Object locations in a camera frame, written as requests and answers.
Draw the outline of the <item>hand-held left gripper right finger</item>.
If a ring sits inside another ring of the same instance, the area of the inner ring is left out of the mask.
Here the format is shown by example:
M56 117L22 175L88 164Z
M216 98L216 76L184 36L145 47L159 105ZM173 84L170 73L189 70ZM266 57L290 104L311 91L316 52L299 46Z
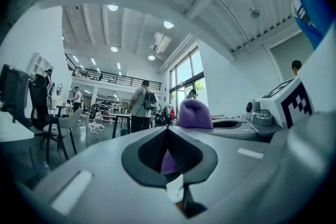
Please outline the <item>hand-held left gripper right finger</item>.
M169 211L168 224L275 222L275 215L261 203L271 173L264 157L269 144L172 126L168 136L184 189L182 211Z

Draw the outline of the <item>white chair with black legs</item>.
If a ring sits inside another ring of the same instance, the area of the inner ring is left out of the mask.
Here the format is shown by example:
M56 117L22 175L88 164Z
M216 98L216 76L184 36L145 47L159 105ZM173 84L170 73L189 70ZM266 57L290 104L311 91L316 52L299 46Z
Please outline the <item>white chair with black legs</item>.
M68 160L67 150L64 144L64 138L70 136L74 154L77 154L75 146L73 129L79 127L82 109L77 109L71 116L65 118L57 118L52 116L49 124L43 127L43 140L46 141L46 163L49 164L50 159L50 141L57 142L57 146L62 149L65 159Z

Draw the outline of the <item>tall glass window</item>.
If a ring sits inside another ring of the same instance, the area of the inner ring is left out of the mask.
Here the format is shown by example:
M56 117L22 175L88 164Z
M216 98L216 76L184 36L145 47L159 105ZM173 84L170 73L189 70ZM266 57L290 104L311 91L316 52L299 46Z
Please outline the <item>tall glass window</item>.
M203 64L197 47L169 70L169 87L169 104L174 110L172 122L176 121L181 103L191 91L196 92L193 98L208 105Z

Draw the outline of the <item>black balcony railing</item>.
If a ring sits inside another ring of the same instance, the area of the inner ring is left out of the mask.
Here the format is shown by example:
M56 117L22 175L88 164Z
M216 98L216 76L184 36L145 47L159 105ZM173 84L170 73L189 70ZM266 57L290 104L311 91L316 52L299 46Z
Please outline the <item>black balcony railing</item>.
M65 54L68 69L74 78L101 81L118 86L139 87L144 80L149 81L150 89L161 90L162 79L154 66L134 60L87 58Z

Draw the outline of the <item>purple cloth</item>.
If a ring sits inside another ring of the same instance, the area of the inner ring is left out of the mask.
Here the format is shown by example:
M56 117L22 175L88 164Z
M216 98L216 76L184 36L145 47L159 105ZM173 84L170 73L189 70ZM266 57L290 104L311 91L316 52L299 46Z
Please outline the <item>purple cloth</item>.
M199 100L185 99L182 101L175 126L186 129L212 129L213 122L208 107ZM178 171L178 167L167 150L162 161L161 173L170 174Z

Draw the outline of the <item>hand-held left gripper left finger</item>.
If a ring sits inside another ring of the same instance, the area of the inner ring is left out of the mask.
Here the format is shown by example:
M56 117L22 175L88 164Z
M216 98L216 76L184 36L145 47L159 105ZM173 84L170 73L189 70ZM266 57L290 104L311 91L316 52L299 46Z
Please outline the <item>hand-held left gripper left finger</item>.
M90 146L46 176L34 195L74 224L183 224L166 190L141 186L123 169L123 150L151 132Z

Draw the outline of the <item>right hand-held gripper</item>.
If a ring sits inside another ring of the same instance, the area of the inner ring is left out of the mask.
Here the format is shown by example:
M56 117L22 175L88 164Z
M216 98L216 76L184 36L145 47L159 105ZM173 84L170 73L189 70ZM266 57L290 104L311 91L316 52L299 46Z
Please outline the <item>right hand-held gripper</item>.
M269 143L271 136L310 116L313 106L299 77L287 80L261 98L246 103L244 116L213 118L212 134Z

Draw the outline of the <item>person's blue shirt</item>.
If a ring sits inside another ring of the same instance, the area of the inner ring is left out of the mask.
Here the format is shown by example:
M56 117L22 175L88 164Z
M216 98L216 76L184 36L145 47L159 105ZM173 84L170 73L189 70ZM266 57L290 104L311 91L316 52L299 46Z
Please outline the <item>person's blue shirt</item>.
M335 19L327 0L293 0L293 15L301 31L316 50Z

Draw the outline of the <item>white ceiling air conditioner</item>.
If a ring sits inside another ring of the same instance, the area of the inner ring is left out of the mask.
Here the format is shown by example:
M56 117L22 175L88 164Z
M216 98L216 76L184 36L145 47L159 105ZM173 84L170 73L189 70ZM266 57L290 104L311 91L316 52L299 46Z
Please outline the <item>white ceiling air conditioner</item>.
M164 53L169 44L171 43L172 38L161 33L156 32L153 38L153 43L150 45L150 48L153 52L159 54Z

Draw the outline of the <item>white wall shelf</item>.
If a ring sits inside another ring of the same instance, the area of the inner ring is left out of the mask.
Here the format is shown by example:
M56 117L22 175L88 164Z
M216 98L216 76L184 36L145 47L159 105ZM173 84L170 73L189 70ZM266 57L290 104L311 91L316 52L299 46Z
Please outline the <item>white wall shelf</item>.
M26 73L33 79L35 76L46 76L48 70L54 70L53 65L45 59L40 53L35 52L29 62Z

